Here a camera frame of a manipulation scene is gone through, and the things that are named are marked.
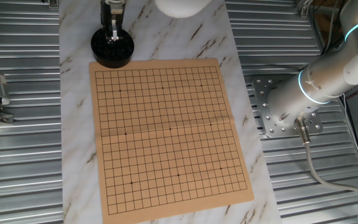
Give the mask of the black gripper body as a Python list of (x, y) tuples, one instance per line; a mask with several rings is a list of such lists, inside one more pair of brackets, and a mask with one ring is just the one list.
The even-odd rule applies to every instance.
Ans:
[(122, 25), (124, 18), (124, 2), (101, 2), (101, 24), (106, 26), (116, 21), (118, 26)]

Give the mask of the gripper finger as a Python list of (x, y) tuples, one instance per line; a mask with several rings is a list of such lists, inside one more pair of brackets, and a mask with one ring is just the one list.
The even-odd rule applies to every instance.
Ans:
[(112, 25), (111, 25), (110, 20), (102, 22), (102, 32), (103, 32), (104, 38), (107, 41), (111, 41), (111, 37), (112, 37), (112, 30), (111, 29), (112, 29)]
[(112, 30), (112, 36), (111, 36), (111, 40), (112, 41), (118, 41), (120, 39), (123, 38), (122, 32), (121, 32), (121, 27), (119, 25), (117, 25), (117, 21), (116, 20), (112, 20), (111, 21), (111, 30)]

